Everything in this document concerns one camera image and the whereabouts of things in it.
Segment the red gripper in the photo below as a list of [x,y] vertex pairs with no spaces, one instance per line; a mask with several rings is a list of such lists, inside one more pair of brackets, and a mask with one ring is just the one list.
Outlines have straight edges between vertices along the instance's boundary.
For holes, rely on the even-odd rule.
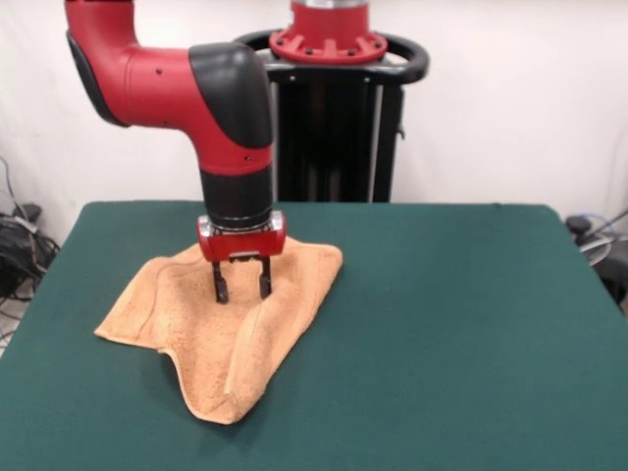
[[[200,250],[207,261],[231,261],[246,257],[261,258],[259,276],[260,297],[272,293],[271,260],[269,257],[284,251],[287,239],[287,220],[283,211],[273,210],[269,221],[250,231],[219,230],[208,216],[200,216],[196,225]],[[220,262],[212,262],[213,282],[218,303],[229,302],[229,291]]]

